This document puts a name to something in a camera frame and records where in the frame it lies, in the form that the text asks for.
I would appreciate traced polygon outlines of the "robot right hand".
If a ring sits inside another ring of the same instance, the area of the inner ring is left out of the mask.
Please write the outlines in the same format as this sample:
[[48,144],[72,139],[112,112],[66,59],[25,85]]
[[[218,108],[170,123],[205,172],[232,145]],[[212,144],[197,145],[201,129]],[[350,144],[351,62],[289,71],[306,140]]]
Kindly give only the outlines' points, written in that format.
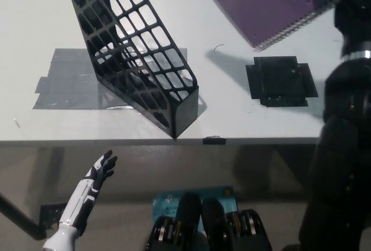
[[370,0],[339,0],[334,26],[343,36],[342,59],[370,51]]

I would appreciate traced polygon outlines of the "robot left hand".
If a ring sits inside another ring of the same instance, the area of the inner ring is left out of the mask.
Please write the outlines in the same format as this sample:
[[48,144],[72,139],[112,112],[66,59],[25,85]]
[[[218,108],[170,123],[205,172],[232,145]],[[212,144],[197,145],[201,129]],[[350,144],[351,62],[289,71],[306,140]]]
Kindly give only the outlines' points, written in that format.
[[80,235],[83,234],[103,183],[114,174],[116,161],[117,157],[109,150],[93,164],[72,193],[61,215],[60,224],[72,226]]

